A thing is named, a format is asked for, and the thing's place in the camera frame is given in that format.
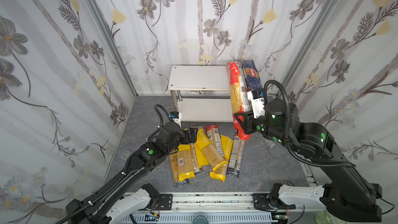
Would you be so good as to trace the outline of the yellow-banded whole wheat pack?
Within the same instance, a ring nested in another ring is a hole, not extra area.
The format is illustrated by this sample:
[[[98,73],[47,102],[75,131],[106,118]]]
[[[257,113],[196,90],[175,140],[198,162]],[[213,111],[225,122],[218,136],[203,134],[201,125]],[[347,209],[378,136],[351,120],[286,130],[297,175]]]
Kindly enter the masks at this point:
[[[169,155],[175,184],[195,178],[190,145],[179,145],[178,151]]]

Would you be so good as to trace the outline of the blue Barilla spaghetti pack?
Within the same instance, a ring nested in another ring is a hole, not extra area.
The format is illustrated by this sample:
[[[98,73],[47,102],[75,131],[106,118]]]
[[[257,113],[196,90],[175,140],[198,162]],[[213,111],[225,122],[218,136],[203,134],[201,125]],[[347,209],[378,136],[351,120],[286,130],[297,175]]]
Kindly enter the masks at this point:
[[[263,96],[263,84],[254,60],[244,60],[242,68],[246,82],[246,91],[255,91],[257,95]]]

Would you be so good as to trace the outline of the red spaghetti pack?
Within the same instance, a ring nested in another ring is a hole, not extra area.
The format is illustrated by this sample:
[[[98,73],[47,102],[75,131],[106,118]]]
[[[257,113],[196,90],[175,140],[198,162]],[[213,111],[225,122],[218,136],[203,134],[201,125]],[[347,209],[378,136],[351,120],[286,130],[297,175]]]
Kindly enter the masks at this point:
[[[251,134],[245,134],[238,120],[243,121],[243,116],[235,117],[236,113],[244,113],[252,110],[250,101],[247,98],[247,85],[244,71],[240,62],[227,62],[227,70],[230,76],[230,98],[233,114],[234,129],[236,135],[242,140],[248,140]]]

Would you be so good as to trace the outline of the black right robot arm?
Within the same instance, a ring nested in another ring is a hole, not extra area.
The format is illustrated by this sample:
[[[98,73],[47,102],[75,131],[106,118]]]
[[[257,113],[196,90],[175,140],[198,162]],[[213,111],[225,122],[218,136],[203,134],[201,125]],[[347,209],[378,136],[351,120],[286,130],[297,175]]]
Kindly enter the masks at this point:
[[[376,201],[382,199],[379,184],[369,183],[342,153],[332,134],[322,125],[304,123],[297,106],[290,103],[286,90],[276,80],[263,87],[264,114],[235,113],[246,135],[260,133],[281,143],[299,162],[321,168],[331,183],[318,187],[320,194],[308,196],[331,215],[350,223],[380,223],[384,212]]]

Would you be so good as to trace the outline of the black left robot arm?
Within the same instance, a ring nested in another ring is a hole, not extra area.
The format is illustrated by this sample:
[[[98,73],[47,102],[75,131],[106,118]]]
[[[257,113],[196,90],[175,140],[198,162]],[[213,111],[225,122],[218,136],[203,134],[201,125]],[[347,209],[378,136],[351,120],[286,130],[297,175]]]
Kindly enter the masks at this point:
[[[160,125],[140,148],[129,155],[124,167],[109,182],[84,200],[72,200],[66,207],[67,216],[59,224],[110,224],[113,206],[127,190],[166,158],[180,145],[197,141],[198,128],[182,129],[173,121]]]

